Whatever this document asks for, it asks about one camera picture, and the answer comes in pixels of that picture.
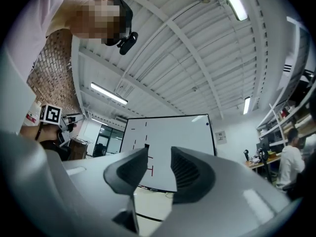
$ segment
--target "white shirt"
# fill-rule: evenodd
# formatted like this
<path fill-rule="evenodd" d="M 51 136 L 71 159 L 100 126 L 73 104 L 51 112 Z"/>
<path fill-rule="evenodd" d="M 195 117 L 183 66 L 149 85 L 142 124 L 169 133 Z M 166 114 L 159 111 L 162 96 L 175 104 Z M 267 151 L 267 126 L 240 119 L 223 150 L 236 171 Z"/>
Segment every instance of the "white shirt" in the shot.
<path fill-rule="evenodd" d="M 0 129 L 18 133 L 35 94 L 26 80 L 63 0 L 30 0 L 0 48 Z"/>
<path fill-rule="evenodd" d="M 299 149 L 293 146 L 286 146 L 281 153 L 281 162 L 276 181 L 276 187 L 282 189 L 283 186 L 296 180 L 298 173 L 305 168 Z"/>
<path fill-rule="evenodd" d="M 63 1 L 30 0 L 12 25 L 4 46 L 23 81 L 45 46 L 49 24 Z"/>

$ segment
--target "person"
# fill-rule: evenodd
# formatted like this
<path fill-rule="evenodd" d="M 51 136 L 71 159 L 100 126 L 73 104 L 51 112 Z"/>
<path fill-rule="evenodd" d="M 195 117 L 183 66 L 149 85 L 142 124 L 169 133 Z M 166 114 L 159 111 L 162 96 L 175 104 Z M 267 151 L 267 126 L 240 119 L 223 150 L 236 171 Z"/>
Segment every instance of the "person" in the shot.
<path fill-rule="evenodd" d="M 128 35 L 132 17 L 132 10 L 123 0 L 31 0 L 12 25 L 2 49 L 11 67 L 26 82 L 51 33 L 69 29 L 78 38 L 114 45 Z M 20 134 L 35 138 L 38 129 L 24 126 Z M 39 141 L 56 140 L 58 129 L 45 125 Z"/>
<path fill-rule="evenodd" d="M 305 168 L 300 150 L 297 148 L 299 136 L 296 128 L 289 131 L 287 140 L 288 146 L 282 150 L 279 174 L 276 180 L 276 187 L 279 189 L 295 181 L 297 174 Z"/>

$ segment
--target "ceiling beam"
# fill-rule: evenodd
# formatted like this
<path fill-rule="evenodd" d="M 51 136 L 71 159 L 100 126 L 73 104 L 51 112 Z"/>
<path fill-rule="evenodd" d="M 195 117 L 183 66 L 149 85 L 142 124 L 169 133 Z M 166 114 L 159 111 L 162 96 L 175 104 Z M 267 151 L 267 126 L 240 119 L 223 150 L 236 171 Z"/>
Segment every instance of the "ceiling beam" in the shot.
<path fill-rule="evenodd" d="M 92 97 L 92 98 L 100 101 L 101 103 L 103 103 L 111 108 L 114 108 L 120 112 L 125 113 L 126 115 L 128 115 L 130 117 L 133 117 L 133 118 L 143 118 L 144 117 L 144 116 L 139 115 L 133 111 L 130 111 L 129 109 L 127 109 L 125 107 L 122 107 L 121 105 L 118 105 L 118 104 L 111 105 L 107 99 L 105 99 L 101 95 L 99 95 L 99 94 L 97 94 L 97 93 L 95 93 L 95 92 L 93 92 L 85 87 L 80 87 L 80 91 L 81 91 L 81 93 L 85 94 L 86 96 Z"/>
<path fill-rule="evenodd" d="M 250 112 L 253 111 L 258 97 L 260 96 L 260 91 L 262 82 L 262 78 L 264 77 L 264 69 L 265 69 L 265 43 L 266 40 L 264 39 L 264 29 L 262 28 L 262 23 L 260 20 L 260 11 L 257 9 L 258 5 L 256 4 L 255 0 L 242 0 L 244 6 L 246 7 L 248 16 L 251 20 L 251 27 L 253 30 L 253 35 L 255 37 L 256 42 L 256 63 L 257 63 L 257 70 L 256 70 L 256 79 L 255 85 L 253 90 L 253 97 L 250 100 Z"/>
<path fill-rule="evenodd" d="M 79 49 L 79 55 L 84 57 L 84 58 L 88 58 L 92 61 L 95 61 L 97 63 L 99 63 L 100 65 L 102 65 L 104 68 L 116 73 L 118 76 L 122 77 L 124 71 L 121 70 L 120 68 L 116 67 L 115 65 L 113 65 L 112 63 L 104 60 L 103 58 L 101 58 L 99 55 L 96 55 L 95 53 L 89 51 L 88 49 L 84 48 L 84 47 L 80 47 Z M 162 97 L 160 97 L 159 95 L 157 95 L 155 92 L 153 92 L 152 90 L 150 90 L 148 87 L 146 87 L 145 85 L 143 85 L 141 82 L 139 82 L 138 80 L 136 80 L 134 77 L 130 76 L 130 75 L 126 75 L 124 78 L 125 81 L 129 82 L 131 85 L 133 85 L 134 87 L 142 90 L 143 92 L 147 93 L 148 95 L 152 96 L 153 98 L 155 98 L 157 101 L 159 101 L 161 104 L 165 105 L 166 107 L 168 107 L 169 109 L 173 110 L 175 114 L 177 115 L 183 115 L 184 113 L 182 113 L 181 111 L 179 111 L 177 108 L 175 108 L 173 105 L 171 105 L 169 102 L 167 102 L 165 99 L 163 99 Z"/>
<path fill-rule="evenodd" d="M 84 110 L 86 110 L 88 113 L 91 114 L 90 118 L 96 118 L 96 120 L 98 120 L 98 117 L 100 117 L 100 119 L 101 119 L 100 121 L 107 124 L 108 127 L 111 127 L 111 128 L 116 129 L 116 130 L 124 132 L 126 124 L 124 124 L 123 122 L 119 122 L 116 119 L 101 115 L 93 110 L 90 110 L 86 106 L 84 106 L 83 108 L 84 108 Z"/>
<path fill-rule="evenodd" d="M 299 28 L 302 28 L 304 31 L 306 31 L 307 33 L 310 33 L 309 30 L 305 27 L 305 25 L 303 25 L 301 22 L 298 22 L 297 20 L 291 18 L 291 17 L 286 17 L 286 20 L 296 26 L 298 26 Z"/>
<path fill-rule="evenodd" d="M 163 22 L 163 24 L 149 37 L 149 39 L 145 42 L 145 44 L 142 45 L 142 47 L 138 50 L 137 54 L 134 56 L 134 58 L 132 59 L 132 61 L 128 64 L 126 70 L 124 71 L 124 74 L 122 76 L 122 78 L 120 79 L 120 81 L 118 82 L 118 85 L 116 87 L 115 90 L 118 89 L 123 77 L 126 75 L 126 73 L 128 73 L 128 71 L 132 68 L 132 66 L 134 65 L 135 61 L 138 59 L 138 57 L 142 54 L 142 52 L 145 50 L 145 48 L 150 44 L 150 42 L 156 38 L 156 36 L 167 26 L 167 23 L 169 21 L 174 20 L 175 18 L 177 18 L 179 15 L 181 15 L 182 13 L 184 13 L 185 11 L 187 11 L 188 9 L 190 9 L 191 7 L 193 7 L 194 5 L 198 4 L 199 1 L 195 1 L 194 3 L 189 4 L 188 6 L 182 8 L 181 10 L 177 11 L 175 14 L 173 14 L 167 21 Z M 153 55 L 145 62 L 145 63 L 149 63 L 151 64 L 152 61 L 150 61 L 151 59 L 155 59 L 155 57 L 153 57 Z"/>
<path fill-rule="evenodd" d="M 161 9 L 156 7 L 153 3 L 149 2 L 148 0 L 134 0 L 134 1 L 137 2 L 138 4 L 142 5 L 143 7 L 145 7 L 147 10 L 151 11 L 162 22 L 166 23 L 166 25 L 169 26 L 169 28 L 178 36 L 178 38 L 186 46 L 186 48 L 192 54 L 192 56 L 194 57 L 194 59 L 196 60 L 196 62 L 198 64 L 198 66 L 202 70 L 202 72 L 203 72 L 203 74 L 204 74 L 204 76 L 209 84 L 209 87 L 212 90 L 212 94 L 215 98 L 216 104 L 220 110 L 220 114 L 221 114 L 221 117 L 223 119 L 224 115 L 222 112 L 222 106 L 221 106 L 218 94 L 216 92 L 215 85 L 214 85 L 213 80 L 211 78 L 211 75 L 207 71 L 207 68 L 206 68 L 202 58 L 198 54 L 197 49 L 192 45 L 189 38 L 184 34 L 184 32 L 178 27 L 178 25 L 173 20 L 169 20 L 168 15 L 166 15 Z"/>

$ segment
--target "fluorescent light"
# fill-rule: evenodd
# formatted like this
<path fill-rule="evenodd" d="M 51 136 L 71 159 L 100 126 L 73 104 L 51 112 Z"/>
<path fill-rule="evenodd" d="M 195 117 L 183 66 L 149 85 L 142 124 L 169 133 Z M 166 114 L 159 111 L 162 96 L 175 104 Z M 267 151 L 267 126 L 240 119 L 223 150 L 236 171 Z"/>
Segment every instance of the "fluorescent light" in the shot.
<path fill-rule="evenodd" d="M 250 105 L 250 97 L 245 98 L 245 107 L 243 109 L 243 114 L 246 114 L 249 110 L 249 105 Z"/>
<path fill-rule="evenodd" d="M 248 17 L 247 12 L 245 8 L 243 7 L 240 0 L 228 0 L 228 1 L 230 5 L 232 6 L 238 20 L 242 21 Z"/>
<path fill-rule="evenodd" d="M 113 98 L 114 100 L 116 100 L 116 101 L 118 101 L 118 102 L 120 102 L 120 103 L 122 103 L 122 104 L 124 104 L 124 105 L 127 104 L 127 101 L 126 101 L 125 99 L 123 99 L 123 98 L 121 98 L 121 97 L 119 97 L 119 96 L 114 95 L 113 93 L 109 92 L 108 90 L 106 90 L 106 89 L 104 89 L 104 88 L 102 88 L 102 87 L 96 85 L 94 82 L 92 82 L 92 83 L 90 84 L 90 86 L 91 86 L 91 88 L 93 88 L 93 89 L 95 89 L 95 90 L 101 92 L 102 94 L 104 94 L 104 95 L 106 95 L 106 96 L 108 96 L 108 97 Z"/>
<path fill-rule="evenodd" d="M 199 116 L 197 116 L 196 118 L 194 118 L 193 120 L 192 120 L 192 122 L 195 122 L 195 121 L 198 121 L 200 118 L 202 118 L 203 116 L 202 115 L 199 115 Z"/>
<path fill-rule="evenodd" d="M 107 126 L 107 124 L 105 124 L 105 123 L 103 123 L 103 122 L 101 122 L 101 121 L 98 121 L 98 120 L 96 120 L 96 119 L 94 119 L 94 118 L 92 118 L 92 120 L 97 121 L 97 122 L 99 122 L 99 123 L 101 123 L 101 124 L 103 124 L 103 125 L 106 125 L 106 126 Z"/>

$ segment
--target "red line marking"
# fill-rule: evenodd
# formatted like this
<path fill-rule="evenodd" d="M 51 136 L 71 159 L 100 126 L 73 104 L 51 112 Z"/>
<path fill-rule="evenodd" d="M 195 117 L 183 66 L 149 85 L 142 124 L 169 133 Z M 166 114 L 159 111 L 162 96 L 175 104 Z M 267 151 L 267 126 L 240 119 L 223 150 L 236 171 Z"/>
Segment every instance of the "red line marking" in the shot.
<path fill-rule="evenodd" d="M 152 166 L 152 168 L 147 168 L 147 170 L 151 170 L 152 171 L 152 176 L 154 174 L 154 166 Z"/>

